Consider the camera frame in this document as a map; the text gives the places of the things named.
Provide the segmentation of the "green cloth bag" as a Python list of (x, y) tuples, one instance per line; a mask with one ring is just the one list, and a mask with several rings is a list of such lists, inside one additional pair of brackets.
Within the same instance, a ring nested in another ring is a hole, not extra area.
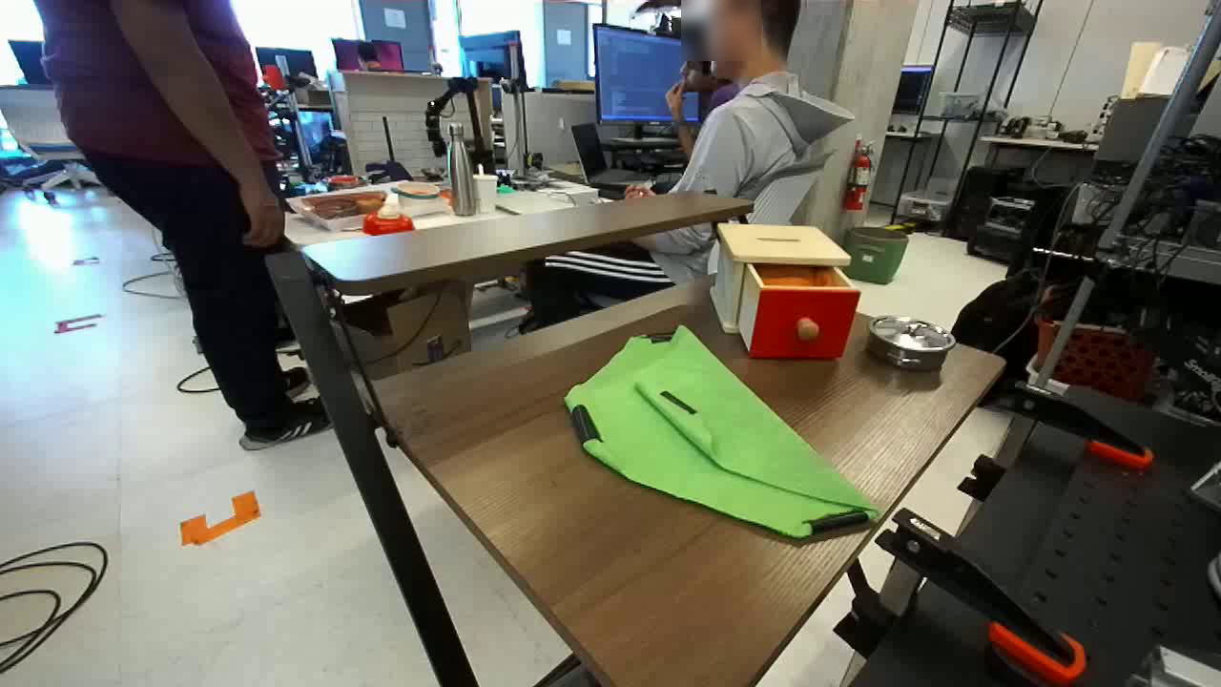
[(866, 526), (879, 508), (686, 325), (631, 337), (564, 391), (588, 457), (659, 496), (790, 540)]

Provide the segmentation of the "small steel pot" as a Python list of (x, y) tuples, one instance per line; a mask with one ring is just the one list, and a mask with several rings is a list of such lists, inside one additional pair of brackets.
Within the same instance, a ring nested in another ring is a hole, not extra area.
[(900, 371), (939, 371), (956, 337), (921, 316), (874, 316), (866, 349)]

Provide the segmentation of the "cardboard box under table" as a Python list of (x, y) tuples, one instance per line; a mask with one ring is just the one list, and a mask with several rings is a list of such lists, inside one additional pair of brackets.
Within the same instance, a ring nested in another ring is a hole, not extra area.
[(353, 349), (372, 377), (464, 354), (469, 345), (469, 283), (431, 283), (349, 301)]

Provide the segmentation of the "black perforated workbench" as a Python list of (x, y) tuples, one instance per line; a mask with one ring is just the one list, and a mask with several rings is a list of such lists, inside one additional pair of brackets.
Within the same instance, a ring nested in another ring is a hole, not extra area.
[[(1088, 649), (1082, 687), (1221, 687), (1221, 429), (1133, 400), (1070, 390), (1086, 409), (1155, 450), (1144, 474), (1086, 452), (1086, 440), (1017, 428), (976, 457), (962, 490), (975, 516), (947, 529), (1023, 607)], [(853, 687), (1030, 687), (986, 649), (986, 618), (895, 557), (839, 618), (863, 656)]]

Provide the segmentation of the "standing person in maroon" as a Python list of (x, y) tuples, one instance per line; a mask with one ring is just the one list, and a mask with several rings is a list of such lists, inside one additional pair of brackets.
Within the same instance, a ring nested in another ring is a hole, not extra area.
[(279, 367), (284, 242), (274, 139), (231, 0), (36, 0), (69, 139), (174, 251), (202, 357), (244, 423), (241, 445), (328, 428), (308, 375)]

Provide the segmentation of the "computer monitor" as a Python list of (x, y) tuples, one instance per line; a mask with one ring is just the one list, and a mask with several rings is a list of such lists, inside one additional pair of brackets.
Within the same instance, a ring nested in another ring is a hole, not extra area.
[(671, 123), (667, 86), (686, 77), (676, 36), (634, 26), (595, 26), (595, 116), (614, 125)]

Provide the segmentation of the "orange-tipped black clamp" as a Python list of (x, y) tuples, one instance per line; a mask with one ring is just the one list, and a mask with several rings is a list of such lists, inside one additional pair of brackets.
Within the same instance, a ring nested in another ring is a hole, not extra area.
[(1070, 390), (1019, 385), (1010, 391), (1010, 409), (1023, 417), (1023, 428), (1010, 440), (1010, 452), (1028, 450), (1040, 423), (1055, 423), (1070, 436), (1082, 436), (1086, 452), (1097, 460), (1106, 460), (1131, 474), (1144, 474), (1155, 460), (1154, 445), (1144, 445), (1133, 429), (1117, 428), (1097, 409), (1086, 409)]
[(995, 574), (988, 574), (956, 534), (900, 508), (879, 546), (900, 566), (951, 591), (986, 618), (986, 649), (1030, 687), (1082, 687), (1088, 649), (1041, 623)]

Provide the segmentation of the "seated person in grey hoodie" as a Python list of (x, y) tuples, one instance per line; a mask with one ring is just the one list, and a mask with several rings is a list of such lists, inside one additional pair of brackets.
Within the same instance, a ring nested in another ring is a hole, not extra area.
[[(713, 106), (700, 125), (671, 193), (759, 198), (775, 179), (813, 172), (825, 135), (853, 123), (846, 106), (808, 92), (790, 69), (801, 2), (804, 0), (756, 0), (759, 46), (745, 62), (738, 95)], [(546, 255), (527, 270), (522, 330), (665, 284), (700, 283), (710, 273), (710, 255), (710, 223)]]

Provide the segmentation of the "light wooden box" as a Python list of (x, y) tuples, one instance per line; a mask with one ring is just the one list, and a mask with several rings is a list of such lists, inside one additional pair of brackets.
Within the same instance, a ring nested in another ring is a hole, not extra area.
[(846, 268), (853, 255), (817, 223), (726, 221), (710, 251), (710, 301), (726, 330), (754, 325), (748, 297), (766, 268)]

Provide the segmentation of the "green basket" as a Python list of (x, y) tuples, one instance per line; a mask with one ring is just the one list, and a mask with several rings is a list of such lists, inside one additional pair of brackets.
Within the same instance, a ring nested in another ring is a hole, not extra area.
[(895, 283), (909, 251), (909, 231), (860, 223), (844, 231), (844, 246), (853, 251), (853, 278)]

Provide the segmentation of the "orange-tipped black clamp near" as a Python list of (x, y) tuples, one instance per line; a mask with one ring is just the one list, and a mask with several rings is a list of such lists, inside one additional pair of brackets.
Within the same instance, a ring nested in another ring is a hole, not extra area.
[(986, 649), (1030, 687), (1082, 687), (1088, 649), (1041, 623), (995, 574), (988, 574), (956, 534), (900, 508), (879, 546), (900, 566), (951, 591), (986, 618)]

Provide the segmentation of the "steel water bottle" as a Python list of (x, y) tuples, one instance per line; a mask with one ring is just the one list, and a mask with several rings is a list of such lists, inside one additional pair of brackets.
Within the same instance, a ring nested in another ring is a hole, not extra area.
[(453, 213), (475, 218), (479, 213), (479, 181), (475, 181), (466, 128), (459, 116), (447, 128), (447, 185), (452, 185)]

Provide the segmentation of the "orange object on table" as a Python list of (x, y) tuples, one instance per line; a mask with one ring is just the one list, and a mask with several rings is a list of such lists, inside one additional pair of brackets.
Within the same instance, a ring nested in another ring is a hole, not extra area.
[(364, 213), (364, 231), (367, 235), (389, 235), (389, 231), (414, 231), (417, 221), (410, 213)]

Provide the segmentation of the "orange-tipped black clamp far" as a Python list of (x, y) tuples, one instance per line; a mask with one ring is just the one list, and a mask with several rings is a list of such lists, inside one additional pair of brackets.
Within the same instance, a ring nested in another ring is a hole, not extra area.
[(1010, 409), (1023, 417), (1023, 428), (1010, 440), (1010, 452), (1028, 450), (1040, 423), (1055, 423), (1070, 436), (1082, 436), (1086, 452), (1097, 460), (1106, 460), (1131, 474), (1144, 474), (1155, 460), (1154, 445), (1144, 445), (1133, 429), (1117, 428), (1097, 409), (1086, 409), (1070, 390), (1019, 385), (1010, 391)]

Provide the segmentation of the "red fire extinguisher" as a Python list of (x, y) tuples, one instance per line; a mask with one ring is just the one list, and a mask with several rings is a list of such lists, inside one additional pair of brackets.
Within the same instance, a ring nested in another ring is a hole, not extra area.
[(866, 139), (854, 139), (853, 172), (844, 181), (844, 213), (866, 211), (869, 181), (874, 181), (874, 148)]

